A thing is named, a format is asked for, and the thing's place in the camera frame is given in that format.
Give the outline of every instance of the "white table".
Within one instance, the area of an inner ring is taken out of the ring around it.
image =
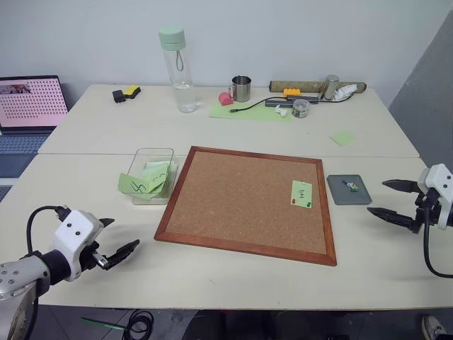
[[[383,185],[387,179],[417,179],[416,158],[323,157],[325,175],[360,174],[380,206],[414,216],[414,194]],[[130,155],[39,154],[0,204],[0,259],[24,255],[25,225],[41,205],[67,204],[113,217],[98,238],[111,254],[139,238],[124,263],[83,273],[52,287],[41,299],[52,305],[147,308],[391,309],[453,305],[453,281],[425,266],[422,235],[372,216],[365,206],[334,204],[329,189],[338,265],[321,266],[266,256],[154,241],[164,206],[136,206],[116,189]],[[59,224],[53,212],[36,217],[33,245],[46,251]],[[453,231],[432,228],[432,261],[453,272]]]
[[[134,154],[141,147],[172,147],[186,155],[198,145],[305,157],[418,157],[373,89],[344,103],[312,105],[308,117],[285,124],[209,118],[224,88],[196,89],[200,107],[184,114],[169,86],[141,86],[136,99],[115,103],[112,91],[125,87],[90,86],[40,153]],[[249,103],[279,95],[252,89]],[[339,147],[329,136],[343,130],[357,140]]]

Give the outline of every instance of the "sticky note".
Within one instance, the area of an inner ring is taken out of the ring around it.
[[[142,171],[141,178],[120,174],[118,190],[132,197],[149,200],[162,192],[169,161],[149,162]]]
[[[344,147],[355,140],[355,133],[351,131],[342,131],[330,136],[330,139],[341,147]]]
[[[142,172],[142,178],[149,182],[148,192],[154,191],[155,188],[165,182],[167,178],[168,162],[160,165],[147,165]]]
[[[120,174],[118,190],[122,193],[132,194],[134,197],[141,197],[140,194],[149,192],[149,181],[127,174]]]
[[[311,183],[293,181],[291,189],[291,204],[311,209],[311,190]]]

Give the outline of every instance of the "white cloth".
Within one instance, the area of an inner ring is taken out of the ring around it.
[[[333,101],[342,101],[349,97],[353,92],[357,91],[357,84],[346,85],[340,87],[338,90],[335,91],[335,97],[333,97]]]

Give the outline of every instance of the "white wall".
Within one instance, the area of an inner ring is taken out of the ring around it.
[[[193,81],[366,81],[389,105],[452,0],[41,0],[0,4],[0,75],[58,74],[75,101],[92,83],[167,84],[159,26],[185,28]]]

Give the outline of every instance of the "laptop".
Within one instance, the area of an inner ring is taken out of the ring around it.
[[[0,178],[19,177],[67,113],[58,76],[0,77]]]

